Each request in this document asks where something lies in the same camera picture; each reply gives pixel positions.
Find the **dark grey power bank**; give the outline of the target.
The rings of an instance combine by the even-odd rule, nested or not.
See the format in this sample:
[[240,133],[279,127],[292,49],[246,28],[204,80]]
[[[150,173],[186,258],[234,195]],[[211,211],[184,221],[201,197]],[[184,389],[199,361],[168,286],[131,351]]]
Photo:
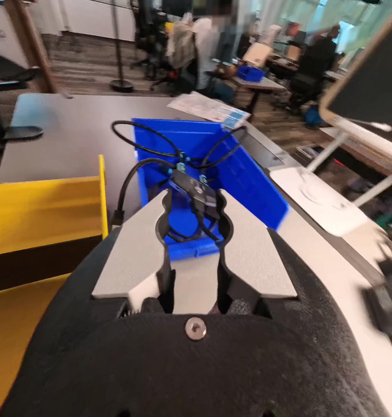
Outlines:
[[373,326],[392,337],[392,284],[372,286],[361,294]]

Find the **white boxy device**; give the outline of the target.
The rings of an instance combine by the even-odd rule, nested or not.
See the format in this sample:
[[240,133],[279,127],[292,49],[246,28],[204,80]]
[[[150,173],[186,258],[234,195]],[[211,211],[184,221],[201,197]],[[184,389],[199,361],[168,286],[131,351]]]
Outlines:
[[253,43],[241,60],[248,66],[261,68],[272,53],[272,47],[262,43]]

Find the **black hdmi switch box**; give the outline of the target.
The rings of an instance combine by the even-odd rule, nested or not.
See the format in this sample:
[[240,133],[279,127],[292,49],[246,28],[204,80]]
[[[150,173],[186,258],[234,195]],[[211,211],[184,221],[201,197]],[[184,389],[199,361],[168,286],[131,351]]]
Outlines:
[[178,169],[173,169],[169,183],[174,190],[188,197],[193,214],[210,220],[219,220],[215,191],[207,184]]

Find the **yellow plastic bin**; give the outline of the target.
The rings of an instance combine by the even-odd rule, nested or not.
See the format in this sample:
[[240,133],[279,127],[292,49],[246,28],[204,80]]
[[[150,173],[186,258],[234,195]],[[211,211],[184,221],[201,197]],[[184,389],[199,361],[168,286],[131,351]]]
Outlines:
[[[0,254],[109,234],[104,157],[99,174],[0,184]],[[0,408],[45,310],[70,274],[0,291]]]

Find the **beige hanging jacket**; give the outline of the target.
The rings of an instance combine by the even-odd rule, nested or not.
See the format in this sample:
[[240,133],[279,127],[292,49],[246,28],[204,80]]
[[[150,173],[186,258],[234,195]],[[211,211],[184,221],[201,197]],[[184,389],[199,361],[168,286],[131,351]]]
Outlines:
[[196,37],[193,15],[190,12],[185,13],[181,20],[172,23],[168,29],[166,58],[173,70],[186,69],[196,62]]

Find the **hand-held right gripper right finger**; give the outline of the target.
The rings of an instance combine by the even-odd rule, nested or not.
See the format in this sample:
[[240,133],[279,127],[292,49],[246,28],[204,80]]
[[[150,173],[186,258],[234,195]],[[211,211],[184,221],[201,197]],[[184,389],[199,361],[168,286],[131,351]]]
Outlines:
[[296,300],[298,293],[272,239],[272,230],[229,192],[216,192],[219,213],[218,309],[243,300]]

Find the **small blue bin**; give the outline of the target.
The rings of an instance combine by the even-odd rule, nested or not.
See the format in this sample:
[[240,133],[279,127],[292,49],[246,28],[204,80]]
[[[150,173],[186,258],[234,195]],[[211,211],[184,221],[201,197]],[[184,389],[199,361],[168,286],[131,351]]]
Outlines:
[[237,69],[239,79],[249,83],[259,83],[266,76],[266,73],[259,68],[240,65]]

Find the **black Fosmon HDMI switch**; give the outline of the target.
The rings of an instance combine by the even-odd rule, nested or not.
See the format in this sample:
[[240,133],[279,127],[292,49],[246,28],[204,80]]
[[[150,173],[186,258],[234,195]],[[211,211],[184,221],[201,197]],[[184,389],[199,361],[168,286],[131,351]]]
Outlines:
[[72,273],[102,241],[77,239],[0,254],[0,291]]

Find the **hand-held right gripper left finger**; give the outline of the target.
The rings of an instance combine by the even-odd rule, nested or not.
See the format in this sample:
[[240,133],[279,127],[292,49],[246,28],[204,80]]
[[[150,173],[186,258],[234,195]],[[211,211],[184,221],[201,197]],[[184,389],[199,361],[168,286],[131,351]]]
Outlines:
[[125,298],[142,309],[147,298],[172,309],[172,268],[164,239],[169,231],[172,192],[163,190],[119,229],[91,293],[94,299]]

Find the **wooden office table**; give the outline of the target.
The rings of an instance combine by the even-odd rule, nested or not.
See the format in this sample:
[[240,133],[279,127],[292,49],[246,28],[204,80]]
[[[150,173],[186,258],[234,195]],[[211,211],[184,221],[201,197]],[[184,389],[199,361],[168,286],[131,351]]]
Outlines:
[[251,115],[253,115],[254,113],[254,109],[261,94],[269,95],[272,93],[282,93],[287,91],[287,89],[284,86],[266,77],[263,77],[258,82],[251,82],[242,80],[237,76],[227,79],[225,78],[224,73],[220,73],[219,71],[207,71],[206,74],[210,76],[210,81],[213,81],[214,79],[218,79],[221,81],[230,81],[238,89],[242,88],[250,91],[252,93],[251,101],[246,107],[238,107],[238,109],[245,111]]

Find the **printed paper sheet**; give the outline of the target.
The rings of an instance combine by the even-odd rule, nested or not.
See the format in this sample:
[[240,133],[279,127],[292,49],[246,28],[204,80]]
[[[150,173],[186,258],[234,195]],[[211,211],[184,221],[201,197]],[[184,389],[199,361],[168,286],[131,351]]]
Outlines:
[[206,97],[196,91],[179,95],[167,107],[208,121],[218,122],[230,129],[239,128],[251,117],[248,112]]

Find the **blue plastic bin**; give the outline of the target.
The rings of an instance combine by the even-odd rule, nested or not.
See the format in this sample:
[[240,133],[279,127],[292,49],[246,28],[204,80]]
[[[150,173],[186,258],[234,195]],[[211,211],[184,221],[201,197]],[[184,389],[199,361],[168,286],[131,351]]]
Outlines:
[[[221,124],[206,121],[181,121],[167,119],[133,118],[133,122],[148,126],[166,136],[198,166],[205,155],[224,135]],[[209,168],[205,173],[209,186],[224,189],[267,227],[277,230],[288,213],[289,205],[257,163],[240,146],[227,159]],[[137,173],[142,206],[150,195],[157,195],[169,185],[157,185],[168,177],[168,168],[159,164],[148,164]],[[198,224],[190,207],[190,201],[180,192],[173,190],[172,210],[169,222],[178,232],[190,236]],[[209,237],[196,241],[178,243],[166,237],[171,261],[199,258],[218,253],[218,248]]]

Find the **black disc floor stand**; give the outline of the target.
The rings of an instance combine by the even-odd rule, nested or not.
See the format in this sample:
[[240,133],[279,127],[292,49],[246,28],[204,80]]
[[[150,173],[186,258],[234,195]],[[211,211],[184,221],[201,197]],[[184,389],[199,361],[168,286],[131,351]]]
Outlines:
[[118,78],[112,80],[110,82],[110,87],[113,91],[117,93],[132,93],[134,91],[134,87],[131,82],[125,80],[124,78],[124,71],[123,71],[123,64],[122,64],[122,56],[121,56],[121,41],[119,38],[119,24],[118,24],[118,16],[117,16],[117,9],[116,9],[116,1],[111,0],[111,13],[112,13],[112,27],[114,32],[114,44],[115,44],[115,57],[116,57],[116,65],[117,65],[117,75]]

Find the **blue waste container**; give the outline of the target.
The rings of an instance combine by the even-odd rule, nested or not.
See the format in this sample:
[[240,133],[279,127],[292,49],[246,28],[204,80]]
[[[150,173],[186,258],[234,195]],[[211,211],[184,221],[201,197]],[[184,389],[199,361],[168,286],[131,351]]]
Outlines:
[[324,121],[319,115],[318,106],[310,105],[303,113],[303,120],[307,128],[320,128]]

